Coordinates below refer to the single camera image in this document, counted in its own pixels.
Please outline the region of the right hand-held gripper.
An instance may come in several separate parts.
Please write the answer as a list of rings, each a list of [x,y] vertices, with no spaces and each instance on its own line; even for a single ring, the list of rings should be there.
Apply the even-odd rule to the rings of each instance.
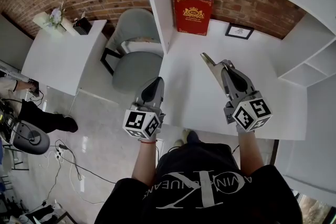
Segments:
[[[233,67],[224,67],[221,76],[229,98],[224,107],[227,123],[235,122],[238,132],[250,132],[265,126],[272,112],[251,80]]]

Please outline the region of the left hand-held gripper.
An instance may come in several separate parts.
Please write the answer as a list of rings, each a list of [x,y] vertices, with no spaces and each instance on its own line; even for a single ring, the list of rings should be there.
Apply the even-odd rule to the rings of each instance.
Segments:
[[[123,129],[137,139],[149,139],[163,123],[165,113],[161,104],[164,98],[164,80],[156,77],[142,85],[135,94],[131,106],[126,110]]]

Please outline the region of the person's right hand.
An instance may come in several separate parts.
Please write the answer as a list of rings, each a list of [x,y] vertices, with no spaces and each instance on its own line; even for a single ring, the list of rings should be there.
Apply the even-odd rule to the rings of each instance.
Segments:
[[[238,134],[254,133],[255,131],[246,131],[239,123],[236,124],[236,130]]]

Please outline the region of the person's left hand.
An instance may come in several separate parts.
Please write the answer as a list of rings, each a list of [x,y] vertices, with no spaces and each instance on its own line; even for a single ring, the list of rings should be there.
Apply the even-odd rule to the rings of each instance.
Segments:
[[[159,125],[159,127],[154,131],[154,133],[151,135],[151,137],[149,139],[139,138],[138,141],[141,142],[141,143],[145,143],[145,144],[156,143],[157,142],[156,135],[161,132],[161,127],[162,127],[162,124]]]

